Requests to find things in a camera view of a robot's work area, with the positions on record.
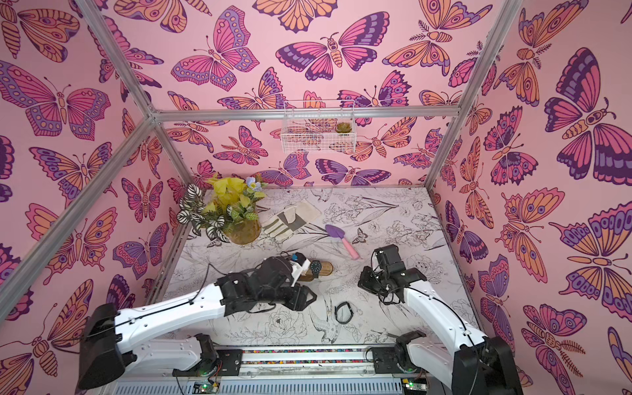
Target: pink wall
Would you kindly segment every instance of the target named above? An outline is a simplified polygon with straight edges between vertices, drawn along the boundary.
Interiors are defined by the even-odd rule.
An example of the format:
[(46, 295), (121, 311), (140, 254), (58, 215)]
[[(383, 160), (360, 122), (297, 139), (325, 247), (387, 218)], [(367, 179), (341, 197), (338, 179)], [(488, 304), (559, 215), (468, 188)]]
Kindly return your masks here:
[[(628, 238), (632, 227), (632, 115), (628, 111), (632, 83), (621, 78), (632, 60), (629, 51), (623, 50), (625, 37), (632, 36), (632, 23), (621, 23), (629, 6), (623, 2), (573, 1), (557, 7), (575, 6), (579, 11), (582, 4), (585, 9), (574, 20), (562, 14), (558, 25), (570, 23), (561, 31), (558, 28), (558, 34), (542, 35), (543, 25), (532, 40), (523, 41), (519, 21), (514, 21), (502, 60), (496, 62), (495, 84), (484, 85), (478, 98), (479, 110), (490, 109), (492, 118), (474, 134), (468, 127), (461, 130), (462, 144), (451, 166), (456, 185), (446, 183), (446, 168), (434, 188), (441, 199), (437, 209), (444, 227), (456, 224), (449, 216), (448, 202), (466, 226), (461, 244), (459, 230), (452, 228), (456, 240), (451, 246), (485, 330), (513, 344), (516, 364), (530, 376), (533, 385), (525, 388), (526, 394), (620, 394), (622, 389), (632, 389), (631, 360), (624, 353), (632, 349), (632, 240)], [(550, 15), (554, 5), (544, 0), (523, 4), (527, 19), (539, 13)], [(542, 46), (549, 44), (542, 52)], [(520, 67), (512, 65), (521, 62), (514, 54), (524, 55), (519, 51), (522, 48), (540, 49), (536, 56), (542, 68), (533, 66), (534, 61), (524, 66), (529, 72), (533, 66), (533, 75), (528, 81), (525, 78), (531, 88), (521, 90), (521, 77), (512, 76), (509, 81), (517, 81), (518, 86), (509, 90), (502, 81), (503, 71)], [(577, 94), (575, 100), (572, 92)], [(569, 104), (562, 107), (551, 98)], [(569, 109), (577, 108), (577, 121), (586, 119), (593, 107), (607, 106), (605, 98), (610, 104), (607, 110), (616, 113), (616, 119), (612, 113), (600, 122), (589, 118), (588, 123), (595, 125), (588, 126), (586, 134), (562, 137), (576, 121)], [(554, 116), (565, 109), (572, 122), (561, 125), (564, 117)], [(560, 127), (549, 133), (551, 119)], [(577, 145), (582, 138), (606, 159), (596, 166), (595, 155), (586, 152), (585, 176), (579, 177), (581, 170), (573, 173), (560, 160), (572, 157), (565, 154), (569, 151), (579, 156)], [(507, 153), (504, 147), (511, 147), (506, 148), (507, 156), (500, 154)], [(506, 158), (520, 158), (520, 167), (510, 167), (508, 180), (503, 180), (502, 171), (496, 174), (495, 170)], [(499, 300), (502, 307), (497, 307)]]

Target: butterfly wing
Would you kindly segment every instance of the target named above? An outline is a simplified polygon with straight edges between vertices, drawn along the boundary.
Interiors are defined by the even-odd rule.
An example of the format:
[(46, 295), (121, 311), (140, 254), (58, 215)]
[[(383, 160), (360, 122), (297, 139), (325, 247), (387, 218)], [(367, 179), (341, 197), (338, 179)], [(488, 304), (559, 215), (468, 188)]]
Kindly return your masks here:
[(56, 9), (28, 9), (18, 13), (20, 25), (35, 48), (54, 62), (63, 62), (68, 50), (58, 43), (68, 42), (79, 31), (79, 20)]
[(177, 142), (188, 141), (190, 144), (203, 145), (211, 154), (214, 151), (213, 144), (210, 140), (191, 128), (170, 128), (167, 129), (167, 134), (171, 140)]
[(112, 259), (121, 262), (123, 267), (131, 267), (136, 280), (147, 272), (145, 246), (137, 241), (127, 241), (116, 246), (112, 252)]
[(91, 279), (79, 285), (61, 309), (47, 337), (53, 347), (69, 348), (80, 342), (85, 324), (88, 322), (93, 286)]
[(456, 88), (470, 80), (474, 65), (478, 58), (466, 59), (456, 65), (452, 74), (450, 75), (450, 81), (447, 83), (450, 87)]
[(593, 176), (615, 185), (632, 185), (632, 136), (618, 126), (595, 125)]
[(97, 217), (83, 236), (83, 250), (81, 251), (81, 261), (84, 265), (98, 265), (101, 270), (100, 262), (105, 257), (107, 251), (106, 243), (110, 240), (114, 225), (116, 225), (116, 209), (114, 207), (105, 210)]
[(162, 262), (162, 247), (167, 242), (167, 234), (169, 232), (169, 225), (158, 225), (158, 228), (152, 233), (151, 239), (149, 239), (149, 257), (151, 264), (156, 266)]

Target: butterfly wallpaper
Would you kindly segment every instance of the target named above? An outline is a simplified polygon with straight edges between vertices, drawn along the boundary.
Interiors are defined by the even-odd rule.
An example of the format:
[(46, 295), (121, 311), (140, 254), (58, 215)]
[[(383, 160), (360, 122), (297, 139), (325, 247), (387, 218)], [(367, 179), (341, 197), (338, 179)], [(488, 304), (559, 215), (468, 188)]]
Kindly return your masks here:
[(525, 394), (626, 394), (632, 116), (619, 103), (632, 58), (617, 48), (629, 4), (523, 7), (450, 142), (436, 208), (448, 235), (465, 224), (462, 240), (489, 249), (476, 260), (449, 243), (485, 331), (511, 340)]

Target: pink butterfly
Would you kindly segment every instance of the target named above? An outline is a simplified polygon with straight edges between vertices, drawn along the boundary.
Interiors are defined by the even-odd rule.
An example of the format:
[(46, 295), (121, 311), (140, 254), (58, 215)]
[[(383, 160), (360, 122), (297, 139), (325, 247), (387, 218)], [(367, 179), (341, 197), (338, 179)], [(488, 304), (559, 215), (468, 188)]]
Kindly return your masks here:
[[(404, 74), (393, 71), (386, 76), (386, 79), (382, 83), (382, 86), (377, 93), (368, 97), (354, 92), (352, 90), (341, 90), (338, 92), (338, 99), (343, 100), (341, 107), (401, 107), (408, 105), (408, 98), (405, 97), (408, 94), (410, 85), (404, 81)], [(366, 126), (371, 123), (373, 118), (356, 118), (356, 124), (358, 126)]]
[(323, 181), (329, 181), (333, 185), (338, 185), (344, 180), (345, 183), (351, 181), (351, 186), (369, 186), (370, 183), (376, 184), (384, 181), (391, 174), (388, 171), (369, 169), (360, 170), (355, 167), (347, 169), (336, 161), (330, 159), (316, 159), (316, 168), (320, 174), (324, 174)]
[(152, 188), (152, 180), (147, 183), (147, 187), (143, 187), (140, 178), (137, 181), (138, 188), (134, 186), (127, 178), (121, 178), (123, 190), (127, 193), (127, 204), (135, 211), (136, 221), (141, 223), (143, 217), (153, 221), (156, 217), (156, 209), (160, 206), (160, 194), (162, 193), (162, 181)]
[(173, 191), (174, 202), (176, 202), (176, 204), (180, 203), (180, 200), (182, 200), (182, 198), (185, 196), (186, 184), (172, 177), (167, 180), (167, 185), (169, 185), (169, 188)]
[[(222, 178), (222, 175), (219, 174), (217, 171), (213, 170), (213, 165), (207, 159), (206, 161), (202, 161), (198, 163), (197, 173), (193, 172), (193, 183), (196, 184), (198, 188), (204, 191), (210, 188), (210, 184), (208, 184), (206, 181), (213, 177)], [(184, 186), (184, 190), (182, 191), (182, 196), (184, 196), (185, 191), (186, 191), (186, 187)]]
[(235, 6), (227, 8), (215, 22), (215, 50), (210, 48), (209, 36), (206, 36), (210, 56), (184, 58), (173, 66), (171, 75), (179, 82), (191, 81), (197, 85), (210, 82), (228, 92), (237, 83), (237, 77), (231, 71), (233, 68), (246, 73), (259, 64), (257, 58), (245, 47), (250, 32), (244, 25), (244, 16), (244, 12)]
[[(107, 16), (104, 16), (103, 18), (106, 20), (106, 25), (107, 27), (109, 27), (110, 32), (112, 32), (112, 35), (114, 36), (114, 39), (116, 40), (116, 43), (118, 44), (119, 48), (123, 52), (125, 59), (127, 59), (127, 61), (129, 62), (130, 67), (132, 71), (134, 72), (134, 75), (136, 76), (138, 82), (140, 82), (141, 85), (162, 88), (162, 85), (158, 81), (154, 80), (153, 78), (139, 71), (139, 70), (142, 70), (143, 68), (138, 63), (162, 64), (164, 63), (164, 61), (162, 59), (155, 57), (154, 55), (148, 54), (142, 49), (131, 48), (130, 42), (127, 41), (123, 33), (119, 30), (118, 26), (116, 26), (116, 23), (114, 22), (114, 20), (112, 18), (108, 18)], [(90, 27), (88, 27), (88, 30), (90, 31), (90, 34), (92, 35), (92, 38), (94, 39), (94, 43), (97, 44), (97, 48), (99, 49), (99, 52), (101, 53), (101, 56), (103, 57), (103, 59), (101, 59), (101, 69), (99, 71), (99, 82), (104, 83), (108, 81), (110, 77), (112, 77), (112, 74), (114, 74), (114, 77), (118, 79), (119, 78), (118, 72), (114, 69), (114, 65), (112, 64), (112, 61), (110, 60), (109, 56), (107, 55), (107, 53), (101, 46), (101, 43), (99, 42), (99, 40), (97, 40), (97, 37), (94, 35)], [(121, 98), (123, 99), (123, 102), (127, 99), (127, 95), (129, 93), (130, 91), (127, 89), (127, 87), (121, 80)]]
[(54, 94), (32, 74), (4, 61), (0, 61), (0, 76), (2, 98), (26, 109), (36, 136), (58, 136), (62, 124), (69, 123), (70, 131), (76, 137), (94, 141), (94, 121), (105, 118), (110, 106), (104, 92), (77, 89), (64, 99), (63, 92)]
[(427, 169), (430, 167), (432, 158), (435, 157), (439, 144), (441, 144), (441, 139), (443, 139), (443, 135), (439, 133), (440, 130), (441, 128), (430, 129), (426, 135), (425, 148), (420, 148), (417, 145), (419, 152), (400, 155), (393, 160), (393, 163), (402, 163), (404, 166), (411, 165), (415, 169)]
[(283, 162), (283, 167), (281, 167), (279, 162), (277, 170), (264, 170), (259, 172), (259, 174), (267, 183), (278, 186), (291, 186), (294, 183), (292, 178), (305, 179), (312, 176), (306, 168), (309, 162), (307, 160), (307, 152), (299, 150), (288, 155), (285, 162)]
[[(131, 133), (136, 129), (136, 125), (134, 124), (134, 120), (131, 118), (127, 109), (123, 109), (123, 134), (125, 137), (131, 135)], [(129, 166), (136, 162), (138, 155), (140, 154), (140, 160), (145, 162), (145, 159), (148, 159), (147, 163), (149, 164), (149, 168), (151, 169), (154, 176), (157, 179), (160, 179), (160, 174), (158, 174), (158, 163), (160, 163), (160, 154), (162, 152), (162, 144), (158, 141), (157, 137), (152, 138), (151, 136), (147, 137), (134, 151), (134, 153), (127, 160), (125, 166)]]
[(261, 148), (261, 141), (252, 137), (252, 133), (246, 126), (239, 127), (239, 139), (243, 147), (239, 144), (235, 137), (228, 137), (234, 145), (224, 145), (227, 150), (238, 150), (237, 151), (224, 151), (218, 154), (213, 155), (213, 158), (219, 159), (220, 161), (231, 161), (233, 163), (242, 164), (246, 161), (247, 164), (256, 166), (259, 164), (256, 159), (259, 159), (260, 156), (268, 156), (268, 151)]

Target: white wire basket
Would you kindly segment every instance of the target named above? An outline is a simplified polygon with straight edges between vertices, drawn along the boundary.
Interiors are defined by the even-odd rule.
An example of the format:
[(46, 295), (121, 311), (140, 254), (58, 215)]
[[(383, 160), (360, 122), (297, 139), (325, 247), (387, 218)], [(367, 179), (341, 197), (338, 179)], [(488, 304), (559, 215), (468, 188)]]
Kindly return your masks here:
[[(358, 135), (356, 134), (355, 104), (338, 107), (340, 100), (320, 100), (316, 114), (305, 115), (301, 110), (313, 104), (313, 100), (288, 100), (284, 102), (281, 144), (283, 152), (290, 154), (297, 150), (307, 152), (344, 152), (352, 154)], [(339, 123), (351, 125), (349, 133), (337, 133)]]

